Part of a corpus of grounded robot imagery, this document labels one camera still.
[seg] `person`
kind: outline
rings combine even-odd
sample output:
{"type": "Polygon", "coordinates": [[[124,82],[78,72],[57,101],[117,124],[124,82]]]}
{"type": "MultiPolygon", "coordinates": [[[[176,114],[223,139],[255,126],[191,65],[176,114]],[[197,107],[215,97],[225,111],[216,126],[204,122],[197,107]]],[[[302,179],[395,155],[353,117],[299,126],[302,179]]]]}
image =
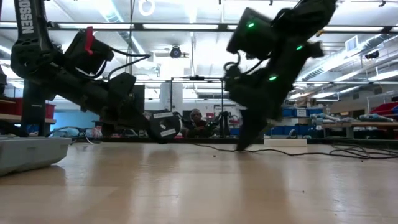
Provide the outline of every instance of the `person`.
{"type": "Polygon", "coordinates": [[[190,113],[192,125],[185,125],[182,130],[182,135],[186,138],[209,137],[208,131],[206,130],[207,122],[201,119],[201,112],[199,109],[193,109],[190,113]]]}

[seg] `white block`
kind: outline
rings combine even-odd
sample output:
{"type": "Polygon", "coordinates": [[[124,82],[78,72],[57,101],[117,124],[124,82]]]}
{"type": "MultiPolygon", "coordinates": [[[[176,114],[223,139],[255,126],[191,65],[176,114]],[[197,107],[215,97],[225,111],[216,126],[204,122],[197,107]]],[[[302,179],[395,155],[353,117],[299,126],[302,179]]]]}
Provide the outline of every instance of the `white block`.
{"type": "Polygon", "coordinates": [[[266,147],[306,147],[306,139],[264,139],[266,147]]]}

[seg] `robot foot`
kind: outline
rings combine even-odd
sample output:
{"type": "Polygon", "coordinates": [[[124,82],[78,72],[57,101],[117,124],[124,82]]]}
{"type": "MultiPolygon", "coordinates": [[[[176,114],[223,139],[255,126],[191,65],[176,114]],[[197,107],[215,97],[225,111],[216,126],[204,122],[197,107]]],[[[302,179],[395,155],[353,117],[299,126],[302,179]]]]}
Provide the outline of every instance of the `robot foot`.
{"type": "Polygon", "coordinates": [[[247,147],[251,146],[267,125],[267,122],[262,118],[262,114],[257,111],[241,110],[241,115],[243,123],[239,129],[237,151],[245,151],[247,147]]]}

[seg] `vent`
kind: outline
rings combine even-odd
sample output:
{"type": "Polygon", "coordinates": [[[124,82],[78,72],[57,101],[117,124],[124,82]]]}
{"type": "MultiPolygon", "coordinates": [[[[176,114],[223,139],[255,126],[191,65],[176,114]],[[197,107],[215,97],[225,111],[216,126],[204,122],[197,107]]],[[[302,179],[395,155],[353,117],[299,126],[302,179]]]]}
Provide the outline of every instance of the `vent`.
{"type": "Polygon", "coordinates": [[[358,36],[346,41],[346,51],[355,50],[358,47],[358,36]]]}
{"type": "MultiPolygon", "coordinates": [[[[221,93],[200,93],[198,94],[198,99],[221,99],[221,93]]],[[[224,99],[229,98],[229,93],[224,93],[224,99]]]]}
{"type": "Polygon", "coordinates": [[[381,87],[377,87],[377,88],[375,88],[375,89],[373,90],[373,93],[374,93],[375,95],[381,94],[381,93],[383,93],[383,89],[382,89],[381,87]]]}

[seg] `white label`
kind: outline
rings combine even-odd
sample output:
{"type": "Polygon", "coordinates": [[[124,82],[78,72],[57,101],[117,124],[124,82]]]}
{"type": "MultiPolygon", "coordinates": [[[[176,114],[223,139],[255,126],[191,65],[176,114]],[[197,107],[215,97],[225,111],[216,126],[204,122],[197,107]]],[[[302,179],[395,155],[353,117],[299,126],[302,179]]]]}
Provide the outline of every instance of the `white label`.
{"type": "Polygon", "coordinates": [[[164,136],[168,136],[168,135],[171,135],[171,134],[175,134],[175,129],[174,128],[170,129],[170,130],[167,130],[167,131],[162,131],[160,133],[160,136],[164,137],[164,136]]]}
{"type": "Polygon", "coordinates": [[[306,117],[307,110],[306,109],[297,109],[297,116],[300,118],[306,117]]]}
{"type": "Polygon", "coordinates": [[[173,116],[173,113],[167,112],[167,113],[154,114],[154,118],[167,118],[169,116],[173,116]]]}

